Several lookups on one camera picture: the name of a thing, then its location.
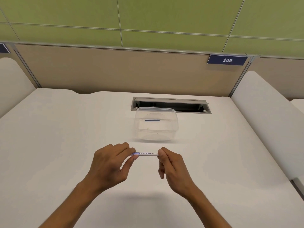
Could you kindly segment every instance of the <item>green wall panel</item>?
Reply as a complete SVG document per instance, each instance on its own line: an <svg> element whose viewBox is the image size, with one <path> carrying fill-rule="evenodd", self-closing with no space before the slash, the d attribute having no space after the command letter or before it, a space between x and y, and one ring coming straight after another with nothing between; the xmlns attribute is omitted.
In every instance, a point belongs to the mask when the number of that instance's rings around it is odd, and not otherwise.
<svg viewBox="0 0 304 228"><path fill-rule="evenodd" d="M12 24L24 42L49 42L81 45L121 46L119 30L82 29Z"/></svg>
<svg viewBox="0 0 304 228"><path fill-rule="evenodd" d="M119 28L116 0L0 0L9 22Z"/></svg>
<svg viewBox="0 0 304 228"><path fill-rule="evenodd" d="M224 52L304 57L304 42L230 37Z"/></svg>
<svg viewBox="0 0 304 228"><path fill-rule="evenodd" d="M245 0L232 35L304 39L304 0Z"/></svg>
<svg viewBox="0 0 304 228"><path fill-rule="evenodd" d="M9 24L0 23L0 41L19 41Z"/></svg>
<svg viewBox="0 0 304 228"><path fill-rule="evenodd" d="M0 11L0 22L7 22L7 20L5 19L3 13Z"/></svg>
<svg viewBox="0 0 304 228"><path fill-rule="evenodd" d="M122 29L228 35L243 0L119 0Z"/></svg>
<svg viewBox="0 0 304 228"><path fill-rule="evenodd" d="M122 31L127 47L222 52L227 37Z"/></svg>

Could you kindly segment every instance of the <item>white marker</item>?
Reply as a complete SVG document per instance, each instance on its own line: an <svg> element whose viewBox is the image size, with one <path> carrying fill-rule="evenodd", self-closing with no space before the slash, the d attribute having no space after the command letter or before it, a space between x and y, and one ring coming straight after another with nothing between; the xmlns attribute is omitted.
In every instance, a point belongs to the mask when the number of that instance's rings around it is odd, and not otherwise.
<svg viewBox="0 0 304 228"><path fill-rule="evenodd" d="M139 156L158 156L158 153L142 153L142 152L135 152L131 155L139 155Z"/></svg>

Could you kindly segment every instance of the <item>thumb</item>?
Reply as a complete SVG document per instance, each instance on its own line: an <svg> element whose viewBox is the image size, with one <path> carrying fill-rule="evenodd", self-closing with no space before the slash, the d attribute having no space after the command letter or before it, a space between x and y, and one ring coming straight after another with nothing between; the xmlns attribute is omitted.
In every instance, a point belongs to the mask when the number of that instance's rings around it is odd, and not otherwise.
<svg viewBox="0 0 304 228"><path fill-rule="evenodd" d="M163 151L162 149L158 150L158 155L159 155L159 161L164 165L165 167L165 172L167 173L168 171L174 171L174 168L169 160L168 155Z"/></svg>
<svg viewBox="0 0 304 228"><path fill-rule="evenodd" d="M129 170L133 164L133 162L138 158L138 155L133 155L132 157L128 158L128 160L125 162L123 167L121 168L120 172L122 175L122 181L126 180L128 177Z"/></svg>

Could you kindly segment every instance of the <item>clear plastic container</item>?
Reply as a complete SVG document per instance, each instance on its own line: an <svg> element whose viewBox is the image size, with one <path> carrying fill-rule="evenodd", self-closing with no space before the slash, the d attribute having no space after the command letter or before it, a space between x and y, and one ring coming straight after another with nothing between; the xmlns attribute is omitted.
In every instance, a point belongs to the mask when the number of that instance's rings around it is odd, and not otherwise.
<svg viewBox="0 0 304 228"><path fill-rule="evenodd" d="M178 130L176 111L168 108L139 107L136 111L135 134L144 140L172 140Z"/></svg>

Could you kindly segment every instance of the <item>hand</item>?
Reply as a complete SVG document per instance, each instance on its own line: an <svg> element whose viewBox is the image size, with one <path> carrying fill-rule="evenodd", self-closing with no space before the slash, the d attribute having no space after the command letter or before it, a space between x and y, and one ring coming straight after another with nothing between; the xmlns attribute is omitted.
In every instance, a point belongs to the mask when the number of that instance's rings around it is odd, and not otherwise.
<svg viewBox="0 0 304 228"><path fill-rule="evenodd" d="M94 154L91 168L84 178L86 187L96 195L125 181L138 155L131 156L120 169L124 160L135 152L127 142L107 145Z"/></svg>
<svg viewBox="0 0 304 228"><path fill-rule="evenodd" d="M174 153L165 147L158 150L159 169L158 173L161 179L165 174L169 186L182 197L188 199L197 186L192 181L183 157Z"/></svg>

